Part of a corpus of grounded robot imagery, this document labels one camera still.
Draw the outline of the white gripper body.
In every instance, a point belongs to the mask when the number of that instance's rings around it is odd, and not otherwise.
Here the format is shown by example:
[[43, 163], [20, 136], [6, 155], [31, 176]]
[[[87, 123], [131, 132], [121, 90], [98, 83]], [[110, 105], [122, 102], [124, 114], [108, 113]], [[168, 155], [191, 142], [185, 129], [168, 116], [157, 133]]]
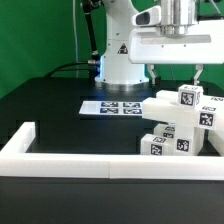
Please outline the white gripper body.
[[186, 35], [162, 35], [159, 27], [130, 34], [129, 59], [136, 64], [224, 64], [224, 20], [200, 21]]

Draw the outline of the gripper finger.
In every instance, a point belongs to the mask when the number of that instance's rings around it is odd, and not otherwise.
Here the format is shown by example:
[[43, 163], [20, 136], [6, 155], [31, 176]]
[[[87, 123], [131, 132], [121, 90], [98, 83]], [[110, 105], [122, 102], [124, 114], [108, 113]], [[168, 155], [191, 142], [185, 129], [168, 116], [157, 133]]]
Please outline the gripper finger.
[[150, 77], [151, 77], [151, 84], [153, 86], [158, 86], [160, 84], [161, 78], [155, 72], [155, 65], [154, 64], [148, 64], [147, 65], [147, 71], [148, 71], [148, 73], [150, 74]]
[[195, 75], [193, 77], [193, 84], [195, 86], [197, 86], [199, 84], [199, 78], [200, 78], [200, 76], [201, 76], [201, 74], [202, 74], [202, 72], [204, 70], [204, 65], [203, 64], [197, 64], [195, 66], [195, 69], [196, 69], [196, 73], [195, 73]]

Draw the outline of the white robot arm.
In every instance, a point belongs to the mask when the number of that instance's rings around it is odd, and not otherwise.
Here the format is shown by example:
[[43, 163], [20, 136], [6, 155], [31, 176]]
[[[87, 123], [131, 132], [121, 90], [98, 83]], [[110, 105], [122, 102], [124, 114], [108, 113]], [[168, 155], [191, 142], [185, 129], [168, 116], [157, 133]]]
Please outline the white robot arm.
[[99, 62], [97, 85], [115, 89], [154, 83], [156, 64], [194, 64], [198, 72], [205, 64], [224, 64], [224, 16], [198, 14], [200, 3], [214, 0], [154, 1], [155, 6], [139, 12], [132, 0], [82, 0], [88, 24], [93, 10], [106, 10], [105, 53], [100, 55], [90, 39]]

